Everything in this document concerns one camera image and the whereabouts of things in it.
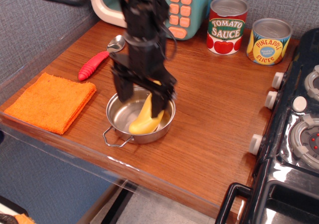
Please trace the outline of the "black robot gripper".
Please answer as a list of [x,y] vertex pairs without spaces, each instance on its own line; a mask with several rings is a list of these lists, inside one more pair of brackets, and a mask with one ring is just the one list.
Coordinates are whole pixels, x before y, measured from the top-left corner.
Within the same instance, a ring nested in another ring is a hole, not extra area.
[[123,103],[133,95],[133,84],[152,94],[152,118],[166,109],[168,102],[175,98],[176,79],[164,66],[167,59],[166,39],[158,41],[134,41],[127,39],[129,53],[113,53],[112,73],[119,100]]

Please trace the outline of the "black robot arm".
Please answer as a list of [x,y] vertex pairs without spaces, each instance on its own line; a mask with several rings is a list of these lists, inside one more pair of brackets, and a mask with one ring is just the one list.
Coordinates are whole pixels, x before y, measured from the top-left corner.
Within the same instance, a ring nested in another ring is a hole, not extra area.
[[111,55],[112,73],[120,101],[128,100],[137,84],[152,94],[152,117],[157,117],[173,99],[176,79],[167,71],[164,61],[165,26],[169,6],[165,0],[119,0],[127,29],[124,38],[127,55]]

